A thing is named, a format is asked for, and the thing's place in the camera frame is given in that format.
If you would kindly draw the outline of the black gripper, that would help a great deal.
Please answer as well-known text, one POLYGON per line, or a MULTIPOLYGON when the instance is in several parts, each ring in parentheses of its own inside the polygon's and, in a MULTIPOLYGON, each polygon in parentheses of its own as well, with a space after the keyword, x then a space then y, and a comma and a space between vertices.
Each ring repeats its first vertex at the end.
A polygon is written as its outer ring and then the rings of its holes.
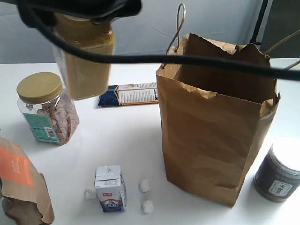
POLYGON ((113 21, 140 13, 141 0, 28 0, 28 6, 47 27, 58 24, 55 14, 95 22, 113 21))

